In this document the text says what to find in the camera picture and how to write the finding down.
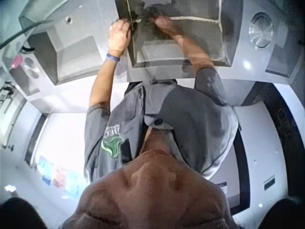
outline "green logo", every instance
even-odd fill
[[[122,139],[119,136],[115,136],[111,138],[109,141],[102,140],[102,149],[110,153],[112,158],[116,158],[120,152],[120,145],[122,143]]]

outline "button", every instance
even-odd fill
[[[160,125],[160,124],[162,124],[162,122],[163,122],[163,120],[161,118],[157,118],[153,123],[155,125]]]

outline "cable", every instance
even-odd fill
[[[25,32],[41,25],[41,24],[45,24],[45,23],[50,23],[52,20],[48,20],[48,21],[40,21],[40,22],[36,22],[32,25],[30,25],[29,27],[26,27],[25,29],[21,30],[20,32],[16,33],[15,35],[13,35],[12,37],[8,38],[5,42],[3,42],[2,44],[0,44],[0,50],[3,49],[5,46],[7,46],[11,41],[13,41],[14,39],[16,39],[17,37],[19,37],[20,35],[24,34]]]

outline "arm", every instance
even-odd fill
[[[218,104],[226,104],[221,79],[209,55],[195,41],[186,37],[169,17],[158,16],[154,19],[154,23],[179,44],[183,53],[190,60],[196,74],[195,90],[209,96]]]
[[[162,32],[169,35],[178,43],[183,53],[190,60],[195,72],[205,67],[214,68],[209,55],[196,42],[183,35],[181,29],[175,26],[169,17],[159,16],[154,20],[154,23]]]
[[[131,31],[130,23],[119,20],[110,27],[109,54],[120,58],[129,45]],[[117,62],[106,58],[94,81],[89,107],[101,104],[102,108],[110,111],[110,98],[112,92],[113,76]]]

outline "hand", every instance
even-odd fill
[[[121,19],[110,27],[109,53],[120,58],[128,47],[131,37],[130,22]]]
[[[176,35],[182,35],[182,30],[174,24],[172,19],[167,16],[158,16],[153,19],[154,24],[165,34],[174,38]]]

